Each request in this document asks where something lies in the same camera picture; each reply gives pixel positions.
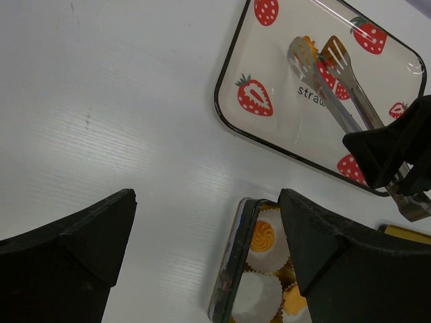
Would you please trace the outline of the metal tongs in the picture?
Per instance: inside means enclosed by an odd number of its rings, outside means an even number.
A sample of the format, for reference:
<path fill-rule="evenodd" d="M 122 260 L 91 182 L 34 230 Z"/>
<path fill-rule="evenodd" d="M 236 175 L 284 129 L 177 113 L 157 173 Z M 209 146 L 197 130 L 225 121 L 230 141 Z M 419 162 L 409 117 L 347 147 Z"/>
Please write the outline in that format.
<path fill-rule="evenodd" d="M 298 36 L 289 45 L 288 60 L 297 78 L 316 92 L 346 133 L 357 133 L 362 128 L 343 105 L 344 98 L 352 100 L 367 130 L 383 127 L 382 120 L 358 83 L 350 55 L 338 37 L 328 39 L 323 51 L 318 54 L 317 62 L 314 62 L 305 41 Z M 418 221 L 430 216 L 430 199 L 424 192 L 413 196 L 396 192 L 397 181 L 410 169 L 407 163 L 403 163 L 395 173 L 395 179 L 384 187 L 400 213 L 410 221 Z"/>

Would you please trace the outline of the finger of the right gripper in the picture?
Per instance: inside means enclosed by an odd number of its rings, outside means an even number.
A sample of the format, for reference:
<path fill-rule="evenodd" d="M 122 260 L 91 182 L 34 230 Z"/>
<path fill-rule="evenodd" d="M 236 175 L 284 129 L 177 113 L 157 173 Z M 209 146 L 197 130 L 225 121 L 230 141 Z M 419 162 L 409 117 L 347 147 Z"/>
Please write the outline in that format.
<path fill-rule="evenodd" d="M 399 194 L 413 196 L 430 190 L 430 148 L 409 156 L 406 162 L 411 170 L 399 183 Z"/>
<path fill-rule="evenodd" d="M 343 144 L 369 187 L 388 185 L 409 156 L 430 148 L 430 96 L 417 98 L 386 127 L 345 135 Z"/>

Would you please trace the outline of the gold tin lid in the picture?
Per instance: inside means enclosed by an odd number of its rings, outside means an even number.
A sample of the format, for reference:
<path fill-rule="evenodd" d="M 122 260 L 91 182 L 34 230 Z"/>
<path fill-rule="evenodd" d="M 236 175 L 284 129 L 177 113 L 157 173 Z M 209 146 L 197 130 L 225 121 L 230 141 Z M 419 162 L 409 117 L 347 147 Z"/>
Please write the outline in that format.
<path fill-rule="evenodd" d="M 414 231 L 412 229 L 407 229 L 397 225 L 382 224 L 378 227 L 378 230 L 390 236 L 394 236 L 404 240 L 431 245 L 430 235 Z"/>

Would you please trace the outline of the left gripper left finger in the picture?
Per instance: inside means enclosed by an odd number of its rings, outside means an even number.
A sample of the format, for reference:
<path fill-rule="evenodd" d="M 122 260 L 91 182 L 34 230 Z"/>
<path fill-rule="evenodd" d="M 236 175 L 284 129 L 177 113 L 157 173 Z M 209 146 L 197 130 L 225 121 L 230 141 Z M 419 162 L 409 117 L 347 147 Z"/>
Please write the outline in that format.
<path fill-rule="evenodd" d="M 90 207 L 1 240 L 2 322 L 101 322 L 137 208 L 122 189 Z"/>

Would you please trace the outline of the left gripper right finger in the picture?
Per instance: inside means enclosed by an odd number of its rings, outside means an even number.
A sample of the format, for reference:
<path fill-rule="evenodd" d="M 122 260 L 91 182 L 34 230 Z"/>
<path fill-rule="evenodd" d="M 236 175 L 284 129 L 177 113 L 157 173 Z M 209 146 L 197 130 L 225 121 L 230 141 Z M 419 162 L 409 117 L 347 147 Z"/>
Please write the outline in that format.
<path fill-rule="evenodd" d="M 371 229 L 292 189 L 278 203 L 313 322 L 429 322 L 430 246 Z"/>

